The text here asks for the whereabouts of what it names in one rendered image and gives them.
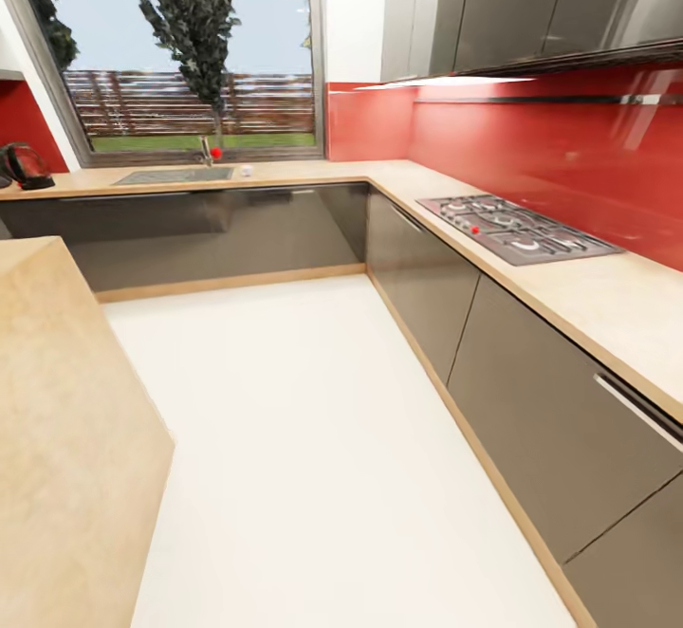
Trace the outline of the electric kettle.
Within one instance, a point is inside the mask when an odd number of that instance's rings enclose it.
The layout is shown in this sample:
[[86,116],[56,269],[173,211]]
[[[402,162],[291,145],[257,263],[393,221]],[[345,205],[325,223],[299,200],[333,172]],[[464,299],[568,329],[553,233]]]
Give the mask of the electric kettle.
[[18,182],[24,191],[56,185],[45,163],[25,143],[0,146],[0,173]]

